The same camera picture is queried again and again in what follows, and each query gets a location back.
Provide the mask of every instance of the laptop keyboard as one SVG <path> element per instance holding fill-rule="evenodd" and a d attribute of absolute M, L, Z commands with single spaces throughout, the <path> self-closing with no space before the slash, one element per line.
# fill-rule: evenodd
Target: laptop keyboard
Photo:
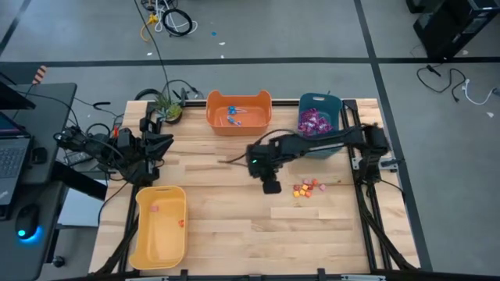
<path fill-rule="evenodd" d="M 26 148 L 0 148 L 0 179 L 19 175 Z"/>

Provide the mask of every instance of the table leg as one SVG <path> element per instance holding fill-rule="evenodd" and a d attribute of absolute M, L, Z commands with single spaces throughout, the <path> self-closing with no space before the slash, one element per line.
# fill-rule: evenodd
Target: table leg
<path fill-rule="evenodd" d="M 104 184 L 71 169 L 61 162 L 55 162 L 54 169 L 52 170 L 52 179 L 60 180 L 68 187 L 99 200 L 105 199 L 106 190 L 108 188 Z"/>

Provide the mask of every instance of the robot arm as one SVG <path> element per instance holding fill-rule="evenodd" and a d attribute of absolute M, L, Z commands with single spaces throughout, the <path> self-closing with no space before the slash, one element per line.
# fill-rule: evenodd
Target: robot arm
<path fill-rule="evenodd" d="M 264 193 L 276 194 L 281 192 L 276 173 L 284 163 L 309 152 L 346 145 L 352 145 L 362 153 L 358 180 L 377 182 L 380 179 L 378 162 L 389 151 L 384 131 L 377 126 L 352 127 L 319 138 L 306 139 L 296 133 L 285 134 L 270 139 L 268 144 L 247 146 L 246 162 L 250 176 L 260 178 L 263 182 Z"/>

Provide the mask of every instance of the concrete floor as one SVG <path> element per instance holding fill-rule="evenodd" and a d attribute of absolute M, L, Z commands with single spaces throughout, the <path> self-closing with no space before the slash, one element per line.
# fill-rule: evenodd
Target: concrete floor
<path fill-rule="evenodd" d="M 182 38 L 154 35 L 164 59 L 185 62 L 220 59 L 221 55 L 226 59 L 367 59 L 366 63 L 246 61 L 250 64 L 204 65 L 199 61 L 198 65 L 167 66 L 170 79 L 185 79 L 206 94 L 213 89 L 224 94 L 254 94 L 267 89 L 274 98 L 327 91 L 340 98 L 379 98 L 355 1 L 319 0 L 312 4 L 302 0 L 179 0 L 179 8 L 200 24 L 198 30 Z M 405 1 L 360 2 L 378 58 L 425 56 L 412 29 L 417 16 L 408 12 Z M 0 0 L 0 37 L 9 29 L 20 3 Z M 0 50 L 0 71 L 12 74 L 20 83 L 29 83 L 30 75 L 41 63 L 64 62 L 60 65 L 64 67 L 49 68 L 44 83 L 77 83 L 78 98 L 110 101 L 109 109 L 120 113 L 127 100 L 140 90 L 163 85 L 159 66 L 128 66 L 128 62 L 122 66 L 81 64 L 157 59 L 151 42 L 140 39 L 140 28 L 141 20 L 131 1 L 32 0 L 5 50 Z M 499 31 L 497 16 L 459 56 L 500 57 Z M 380 64 L 380 70 L 430 261 L 437 272 L 498 276 L 500 225 L 495 215 L 500 212 L 500 190 L 495 172 L 500 133 L 495 128 L 500 118 L 500 97 L 492 96 L 486 105 L 475 106 L 459 90 L 461 101 L 457 104 L 449 91 L 435 94 L 420 84 L 416 71 L 424 66 Z M 470 96 L 475 100 L 483 100 L 492 87 L 500 87 L 499 63 L 444 65 L 439 68 L 444 79 L 427 75 L 424 79 L 443 87 L 451 67 L 471 79 Z M 111 120 L 105 113 L 77 101 L 73 108 L 82 127 Z M 87 258 L 68 263 L 60 272 L 44 269 L 41 279 L 69 277 L 70 272 L 82 276 L 87 271 L 95 232 L 79 231 L 69 232 L 66 242 L 61 243 L 72 247 L 72 239 L 84 235 L 88 239 L 81 243 L 86 246 L 68 252 L 66 257 Z"/>

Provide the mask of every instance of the computer mouse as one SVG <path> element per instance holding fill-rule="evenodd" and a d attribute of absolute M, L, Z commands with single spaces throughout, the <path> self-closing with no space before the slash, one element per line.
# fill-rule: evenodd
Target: computer mouse
<path fill-rule="evenodd" d="M 40 208 L 36 204 L 22 207 L 17 213 L 16 234 L 21 239 L 32 237 L 38 227 L 38 213 Z"/>

